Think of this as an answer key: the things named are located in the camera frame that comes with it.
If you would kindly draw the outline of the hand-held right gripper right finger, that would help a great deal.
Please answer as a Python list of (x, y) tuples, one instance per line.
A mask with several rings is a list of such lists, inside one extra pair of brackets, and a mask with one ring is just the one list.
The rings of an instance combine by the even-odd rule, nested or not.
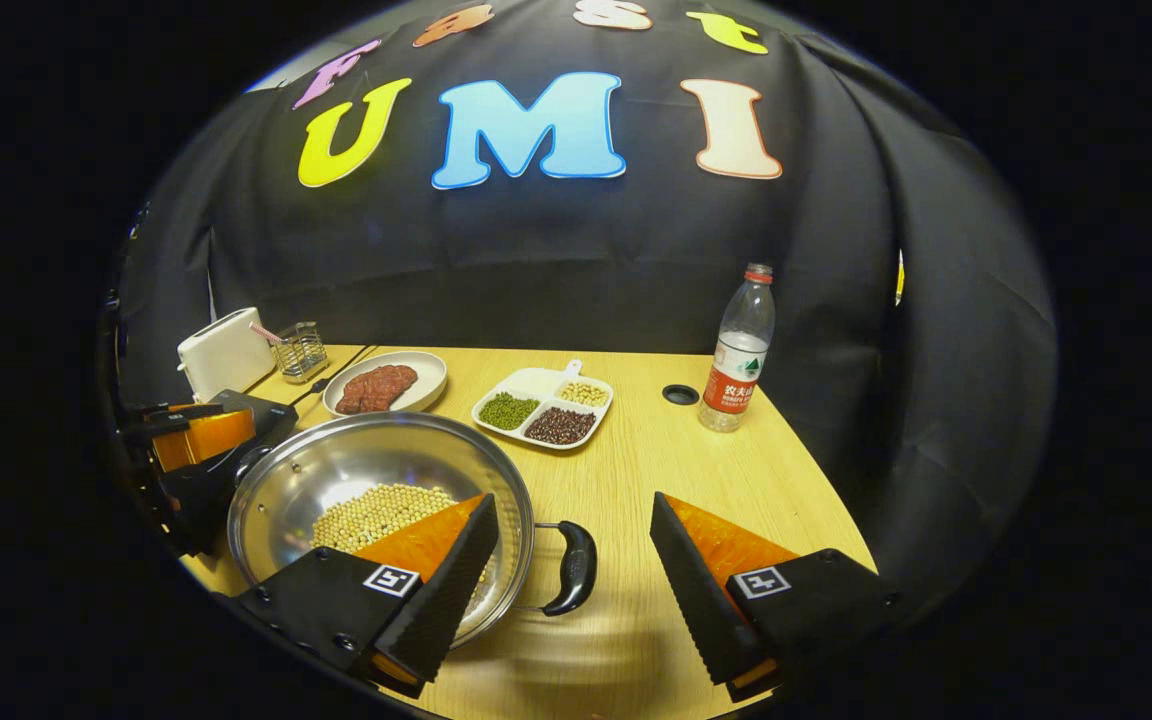
[(732, 702), (810, 685), (892, 632), (892, 585), (835, 548), (796, 553), (657, 492), (650, 538), (710, 682)]

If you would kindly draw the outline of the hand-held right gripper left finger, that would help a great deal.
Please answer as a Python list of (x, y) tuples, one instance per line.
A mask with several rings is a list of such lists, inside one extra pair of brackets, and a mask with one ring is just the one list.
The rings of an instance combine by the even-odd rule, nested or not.
[(357, 553), (308, 551), (236, 597), (238, 616), (351, 679), (420, 697), (497, 547), (493, 493)]

